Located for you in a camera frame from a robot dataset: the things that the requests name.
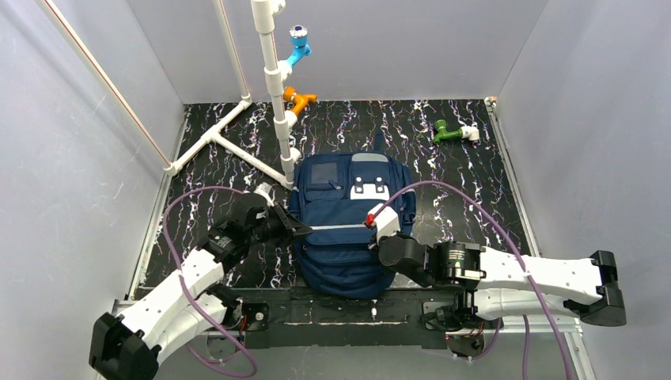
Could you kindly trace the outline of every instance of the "robotic arm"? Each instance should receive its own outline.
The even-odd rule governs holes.
[[[384,266],[422,287],[455,293],[454,304],[424,317],[435,320],[429,324],[435,328],[456,331],[509,315],[542,314],[527,273],[533,273],[554,315],[578,317],[591,325],[626,324],[615,257],[608,251],[581,260],[525,256],[523,272],[514,255],[496,249],[455,241],[423,245],[397,234],[398,218],[390,207],[374,222],[377,254]]]
[[[259,243],[291,245],[312,230],[278,204],[244,194],[229,216],[208,232],[181,264],[146,297],[118,316],[103,314],[93,326],[89,364],[108,380],[147,380],[177,348],[210,328],[189,304],[179,276],[198,306],[223,325],[240,319],[238,296],[219,283]]]

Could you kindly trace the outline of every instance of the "orange faucet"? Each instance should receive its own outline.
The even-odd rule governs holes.
[[[293,101],[294,107],[291,109],[291,112],[298,116],[298,114],[301,113],[303,108],[305,108],[308,103],[312,103],[317,100],[317,95],[314,93],[300,94],[296,92],[294,87],[289,86],[284,90],[282,99],[284,99],[284,101]]]

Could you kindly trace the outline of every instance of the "red cap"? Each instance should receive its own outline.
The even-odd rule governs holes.
[[[368,214],[366,216],[366,221],[363,224],[365,224],[366,227],[368,227],[368,228],[372,228],[374,221],[375,221],[375,218],[373,217],[373,214]]]

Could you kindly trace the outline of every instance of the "black marble surface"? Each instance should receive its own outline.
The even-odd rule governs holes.
[[[188,125],[181,145],[186,151],[200,135],[222,118],[235,104],[194,104],[188,108]],[[434,145],[433,124],[445,119],[449,129],[477,123],[481,142],[443,142]],[[305,155],[322,152],[351,152],[371,149],[376,132],[385,137],[384,152],[405,163],[413,180],[439,180],[461,188],[482,204],[504,227],[523,253],[528,254],[524,231],[514,197],[508,185],[499,148],[491,130],[483,101],[321,101],[311,104],[294,127],[293,144]],[[279,147],[268,103],[253,104],[222,132],[227,139],[252,152],[278,171]],[[261,182],[273,184],[276,201],[286,202],[288,191],[215,144],[203,148],[172,179],[168,203],[182,193],[202,186],[220,184],[253,190]],[[447,239],[474,241],[506,250],[491,224],[459,196],[433,186],[417,191],[417,218],[413,235],[422,243]],[[169,229],[184,257],[224,215],[235,197],[226,192],[205,192],[192,196],[173,210]],[[165,237],[157,231],[136,298],[159,284],[175,263]],[[232,287],[304,286],[300,268],[288,250],[259,247],[226,275]],[[397,279],[394,287],[407,287]]]

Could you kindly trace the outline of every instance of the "navy blue backpack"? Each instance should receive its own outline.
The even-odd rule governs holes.
[[[411,183],[410,171],[379,153],[316,154],[295,171],[289,212],[313,228],[294,249],[307,284],[317,291],[346,298],[376,298],[393,281],[370,251],[375,230],[364,226],[370,209]],[[390,206],[399,215],[401,232],[415,221],[415,193]]]

